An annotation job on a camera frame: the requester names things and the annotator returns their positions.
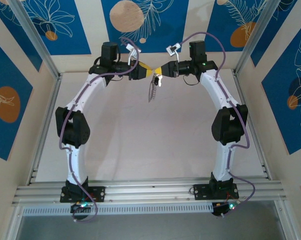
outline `orange circle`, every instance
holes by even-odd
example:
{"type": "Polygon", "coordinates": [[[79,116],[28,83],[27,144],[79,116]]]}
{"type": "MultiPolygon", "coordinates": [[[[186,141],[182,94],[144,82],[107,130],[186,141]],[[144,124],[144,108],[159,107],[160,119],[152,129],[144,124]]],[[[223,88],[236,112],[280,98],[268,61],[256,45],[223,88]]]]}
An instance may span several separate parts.
{"type": "Polygon", "coordinates": [[[140,42],[141,44],[144,44],[144,43],[146,43],[146,39],[142,37],[142,38],[139,40],[139,42],[140,42]]]}
{"type": "Polygon", "coordinates": [[[19,117],[21,100],[17,91],[10,86],[0,88],[0,119],[12,124],[19,117]]]}
{"type": "Polygon", "coordinates": [[[295,108],[297,108],[299,104],[299,100],[296,96],[292,95],[287,99],[287,105],[291,110],[294,110],[295,108]]]}
{"type": "Polygon", "coordinates": [[[136,31],[143,25],[144,14],[135,2],[121,0],[110,10],[109,19],[117,31],[129,33],[136,31]]]}
{"type": "Polygon", "coordinates": [[[46,38],[48,38],[48,40],[51,40],[51,41],[56,41],[57,40],[57,34],[53,31],[47,31],[45,33],[45,36],[46,38]]]}
{"type": "Polygon", "coordinates": [[[248,22],[244,26],[240,26],[237,28],[230,37],[230,44],[234,48],[243,48],[245,47],[249,36],[251,35],[256,22],[248,22]]]}

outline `wire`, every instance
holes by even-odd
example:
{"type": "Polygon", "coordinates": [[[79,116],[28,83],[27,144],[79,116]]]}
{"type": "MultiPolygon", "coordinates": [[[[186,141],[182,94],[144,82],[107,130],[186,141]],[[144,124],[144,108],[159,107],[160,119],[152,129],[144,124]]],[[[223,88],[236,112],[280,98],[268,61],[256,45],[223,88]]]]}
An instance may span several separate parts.
{"type": "MultiPolygon", "coordinates": [[[[223,47],[223,44],[221,43],[221,41],[216,37],[214,36],[213,34],[209,33],[209,32],[205,32],[205,31],[199,31],[199,32],[195,32],[193,33],[192,35],[190,35],[189,37],[187,37],[186,39],[184,39],[180,45],[182,45],[183,43],[185,43],[187,40],[189,40],[190,38],[192,38],[193,36],[195,35],[199,35],[199,34],[204,34],[204,35],[208,35],[210,37],[212,37],[213,39],[216,40],[216,42],[219,44],[219,46],[221,47],[221,50],[222,50],[222,53],[223,53],[223,60],[220,64],[220,66],[218,67],[217,71],[216,71],[216,74],[215,74],[215,79],[216,79],[216,82],[218,84],[218,86],[220,87],[221,91],[223,92],[223,94],[225,95],[226,99],[227,99],[227,102],[232,106],[232,108],[235,110],[238,118],[239,118],[239,121],[240,121],[240,124],[241,124],[241,127],[243,128],[244,130],[244,134],[245,134],[245,137],[246,137],[246,142],[247,142],[247,145],[244,146],[244,145],[240,145],[240,144],[233,144],[232,146],[230,146],[229,148],[229,152],[228,152],[228,158],[227,158],[227,167],[226,167],[226,170],[228,172],[228,174],[234,178],[234,179],[237,179],[237,180],[240,180],[242,182],[245,182],[247,184],[250,184],[252,186],[252,193],[243,201],[241,202],[242,204],[244,203],[247,203],[248,200],[250,200],[252,198],[252,196],[255,194],[255,191],[256,191],[256,188],[255,188],[255,185],[244,179],[244,178],[241,178],[241,177],[238,177],[238,176],[235,176],[234,174],[231,173],[231,170],[230,170],[230,164],[231,164],[231,155],[232,155],[232,149],[235,148],[235,147],[239,147],[239,148],[243,148],[243,149],[248,149],[250,147],[250,139],[249,139],[249,135],[248,135],[248,132],[247,132],[247,129],[246,129],[246,126],[245,126],[245,123],[244,123],[244,120],[240,114],[240,112],[238,111],[238,109],[236,108],[236,106],[234,105],[234,103],[232,103],[232,101],[230,100],[226,90],[224,89],[223,85],[221,84],[220,80],[218,79],[218,75],[219,75],[219,72],[220,70],[222,69],[223,65],[225,64],[225,61],[226,61],[226,51],[223,47]]],[[[229,211],[227,212],[226,214],[224,214],[224,216],[232,213],[233,211],[229,211]]]]}
{"type": "Polygon", "coordinates": [[[188,193],[189,193],[189,194],[192,194],[192,195],[195,195],[194,187],[193,187],[193,186],[188,190],[188,193]]]}
{"type": "Polygon", "coordinates": [[[118,52],[118,60],[117,62],[119,62],[121,60],[121,50],[120,47],[117,45],[117,52],[118,52]]]}
{"type": "Polygon", "coordinates": [[[130,40],[129,38],[127,37],[122,37],[120,39],[122,42],[124,40],[128,41],[136,50],[136,53],[137,53],[137,56],[136,56],[136,62],[134,64],[134,66],[127,70],[127,71],[124,71],[124,72],[106,72],[106,73],[102,73],[101,75],[98,75],[96,77],[94,77],[92,80],[90,80],[90,82],[88,84],[86,84],[86,86],[82,89],[82,91],[79,93],[78,97],[75,99],[75,103],[72,105],[72,107],[69,109],[68,111],[68,114],[66,115],[66,118],[63,122],[63,125],[62,125],[62,128],[61,128],[61,132],[60,132],[60,138],[59,138],[59,148],[61,150],[67,150],[69,151],[69,155],[68,155],[68,165],[69,165],[69,171],[71,172],[71,176],[72,178],[74,179],[74,181],[76,182],[76,184],[79,186],[79,188],[89,197],[89,199],[91,200],[91,202],[93,203],[94,207],[95,207],[95,214],[92,218],[88,219],[88,220],[77,220],[75,219],[75,216],[73,215],[72,217],[74,218],[74,222],[77,222],[77,223],[89,223],[91,222],[96,216],[97,216],[97,213],[98,213],[98,207],[97,207],[97,204],[96,204],[96,201],[94,200],[94,198],[86,191],[86,189],[82,186],[82,184],[78,181],[77,177],[75,176],[74,174],[74,170],[73,170],[73,166],[72,166],[72,149],[68,146],[65,146],[63,147],[62,146],[62,143],[63,143],[63,136],[64,136],[64,132],[65,132],[65,127],[66,127],[66,124],[68,122],[68,120],[70,119],[70,116],[71,116],[71,113],[73,112],[75,106],[77,105],[77,103],[80,101],[82,95],[84,94],[84,92],[88,89],[88,87],[93,83],[95,82],[97,79],[99,78],[103,78],[105,76],[113,76],[113,75],[119,75],[119,76],[123,76],[125,74],[128,74],[130,73],[131,71],[133,71],[136,66],[138,65],[139,63],[139,59],[140,59],[140,54],[139,54],[139,51],[138,51],[138,48],[137,46],[135,45],[135,43],[130,40]]]}
{"type": "Polygon", "coordinates": [[[97,62],[99,61],[101,59],[101,57],[99,56],[98,58],[96,58],[95,59],[95,61],[94,61],[94,65],[96,65],[97,64],[97,62]]]}
{"type": "Polygon", "coordinates": [[[118,82],[118,81],[120,81],[120,80],[122,80],[122,79],[123,79],[123,76],[121,76],[120,79],[111,79],[111,81],[118,82]]]}
{"type": "Polygon", "coordinates": [[[185,82],[188,86],[195,86],[195,85],[197,85],[197,84],[200,83],[200,82],[195,83],[195,84],[189,84],[189,83],[187,83],[186,80],[185,80],[185,75],[182,76],[182,79],[184,80],[184,82],[185,82]]]}

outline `aluminum frame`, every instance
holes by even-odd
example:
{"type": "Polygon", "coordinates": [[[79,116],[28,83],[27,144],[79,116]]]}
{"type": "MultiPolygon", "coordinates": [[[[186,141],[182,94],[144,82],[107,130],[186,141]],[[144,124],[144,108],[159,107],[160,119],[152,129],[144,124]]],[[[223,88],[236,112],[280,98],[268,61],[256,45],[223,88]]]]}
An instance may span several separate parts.
{"type": "MultiPolygon", "coordinates": [[[[52,72],[56,79],[59,76],[57,68],[52,61],[47,48],[45,47],[40,36],[37,34],[34,25],[27,16],[22,4],[18,0],[8,0],[10,7],[16,15],[18,21],[21,23],[23,29],[27,33],[28,37],[34,44],[35,48],[43,58],[48,68],[52,72]]],[[[251,37],[249,38],[246,47],[239,59],[236,66],[236,74],[241,71],[241,68],[245,65],[251,52],[260,39],[265,27],[272,17],[274,10],[276,9],[280,0],[270,1],[264,11],[262,12],[257,26],[254,29],[251,37]]],[[[245,98],[241,90],[238,79],[234,74],[234,80],[239,92],[242,103],[245,103],[245,98]]],[[[40,157],[43,151],[45,139],[47,136],[48,126],[53,114],[56,98],[58,95],[61,78],[58,79],[55,89],[52,94],[49,109],[46,115],[43,131],[38,143],[38,149],[33,161],[33,168],[29,173],[27,186],[19,186],[16,190],[12,206],[14,212],[10,221],[10,228],[7,230],[5,239],[16,239],[17,232],[22,220],[24,209],[30,206],[66,206],[66,203],[59,203],[61,188],[64,186],[64,182],[36,182],[37,168],[39,165],[40,157]]],[[[286,200],[286,194],[282,187],[282,184],[278,180],[272,180],[273,176],[269,171],[267,161],[265,160],[263,150],[260,147],[254,126],[250,118],[248,118],[248,124],[251,128],[253,140],[257,146],[257,152],[261,160],[261,164],[265,169],[265,177],[247,178],[256,185],[256,193],[252,197],[252,201],[274,201],[278,215],[284,229],[287,239],[301,239],[298,233],[298,227],[292,218],[292,213],[289,207],[289,203],[286,200]]],[[[182,204],[182,203],[198,203],[198,202],[220,202],[221,200],[214,201],[195,201],[194,196],[189,193],[193,184],[208,183],[209,178],[184,178],[184,179],[151,179],[141,181],[92,181],[91,186],[106,186],[105,202],[101,205],[126,205],[126,204],[182,204]]],[[[235,181],[238,186],[240,200],[243,201],[251,194],[251,186],[247,183],[235,181]]]]}

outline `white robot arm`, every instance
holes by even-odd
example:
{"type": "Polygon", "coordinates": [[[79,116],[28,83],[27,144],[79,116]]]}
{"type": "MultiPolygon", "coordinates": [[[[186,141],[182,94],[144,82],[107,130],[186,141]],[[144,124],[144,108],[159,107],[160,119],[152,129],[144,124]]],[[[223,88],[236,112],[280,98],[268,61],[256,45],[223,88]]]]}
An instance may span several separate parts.
{"type": "MultiPolygon", "coordinates": [[[[93,96],[99,93],[100,91],[102,91],[107,86],[104,77],[97,78],[93,84],[90,84],[90,81],[97,76],[98,74],[94,74],[94,73],[88,75],[87,80],[83,85],[83,87],[80,89],[78,94],[74,97],[74,99],[66,106],[66,108],[69,111],[71,110],[72,106],[76,103],[76,99],[80,97],[80,101],[77,104],[75,104],[75,108],[73,109],[73,111],[74,112],[80,111],[84,115],[87,113],[93,96]],[[90,84],[90,86],[86,89],[86,91],[82,96],[79,96],[87,84],[90,84]]],[[[78,148],[76,148],[74,145],[66,144],[66,155],[67,155],[67,164],[68,164],[67,180],[74,185],[76,185],[77,183],[75,182],[72,176],[70,163],[71,163],[72,171],[76,176],[77,180],[80,182],[80,184],[83,184],[88,178],[86,173],[86,168],[85,168],[85,161],[84,161],[85,146],[86,145],[83,144],[78,148]],[[69,159],[70,151],[68,150],[68,148],[71,149],[71,161],[69,159]]]]}
{"type": "MultiPolygon", "coordinates": [[[[101,192],[96,192],[99,187],[88,186],[84,153],[91,131],[85,119],[85,113],[94,95],[106,88],[114,75],[128,76],[129,80],[140,80],[152,74],[150,67],[138,61],[137,52],[140,52],[140,49],[130,44],[127,44],[126,48],[130,51],[129,61],[120,61],[120,54],[118,60],[115,61],[118,45],[113,42],[104,42],[101,47],[101,57],[95,60],[94,65],[89,69],[89,75],[83,87],[66,107],[58,107],[55,112],[57,134],[60,138],[59,147],[66,150],[68,164],[68,176],[65,187],[62,188],[61,203],[83,201],[88,195],[101,196],[101,192]]],[[[99,197],[95,201],[102,202],[103,199],[99,197]]]]}
{"type": "MultiPolygon", "coordinates": [[[[176,50],[180,47],[180,44],[177,43],[174,46],[169,46],[167,51],[171,56],[178,56],[176,50]]],[[[177,58],[176,61],[170,61],[157,68],[155,74],[158,77],[171,78],[190,74],[196,76],[198,83],[208,91],[217,110],[216,118],[211,127],[212,135],[217,141],[215,167],[211,173],[209,184],[194,185],[194,189],[197,189],[198,192],[201,191],[201,194],[195,195],[195,199],[226,199],[227,194],[232,194],[238,198],[237,186],[233,184],[230,171],[236,143],[245,134],[241,120],[245,125],[248,109],[246,105],[239,104],[229,93],[221,77],[217,76],[216,64],[213,61],[207,61],[204,41],[190,42],[189,52],[191,60],[180,61],[177,58]]]]}
{"type": "MultiPolygon", "coordinates": [[[[217,80],[220,82],[224,90],[227,92],[227,95],[229,96],[229,100],[226,99],[217,81],[215,81],[215,74],[216,74],[216,70],[214,69],[207,70],[206,72],[202,73],[200,76],[200,84],[203,85],[208,91],[209,96],[212,99],[216,110],[219,111],[220,109],[223,108],[228,108],[228,109],[232,108],[232,106],[229,104],[229,100],[231,100],[236,106],[238,102],[229,93],[221,77],[218,75],[217,80]]],[[[234,143],[235,142],[228,142],[225,145],[223,145],[220,141],[217,142],[217,155],[216,155],[215,167],[212,172],[217,181],[227,181],[232,178],[227,171],[227,163],[228,163],[230,147],[234,143]]],[[[233,165],[235,149],[236,148],[233,148],[232,155],[230,156],[230,167],[233,165]]]]}

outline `metal corner post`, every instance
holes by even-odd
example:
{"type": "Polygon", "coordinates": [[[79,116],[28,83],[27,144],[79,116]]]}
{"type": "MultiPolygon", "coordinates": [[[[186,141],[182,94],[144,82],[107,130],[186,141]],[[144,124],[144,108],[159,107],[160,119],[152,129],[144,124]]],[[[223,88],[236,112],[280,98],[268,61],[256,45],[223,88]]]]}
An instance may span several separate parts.
{"type": "Polygon", "coordinates": [[[250,58],[254,48],[256,47],[257,43],[259,42],[265,28],[267,27],[268,23],[270,22],[276,8],[280,4],[281,0],[268,0],[264,10],[261,12],[260,17],[256,23],[256,27],[252,31],[246,46],[244,47],[242,54],[238,60],[238,63],[235,67],[235,74],[238,76],[241,70],[243,69],[244,65],[246,64],[247,60],[250,58]]]}
{"type": "Polygon", "coordinates": [[[46,46],[43,43],[43,40],[41,39],[35,26],[33,25],[32,20],[30,19],[26,10],[24,9],[22,2],[19,0],[7,0],[7,1],[9,3],[9,7],[11,8],[12,12],[15,14],[21,27],[27,34],[31,43],[34,45],[38,54],[40,55],[42,60],[46,63],[49,71],[54,76],[54,78],[58,80],[60,74],[57,70],[57,67],[55,66],[49,51],[47,50],[46,46]]]}

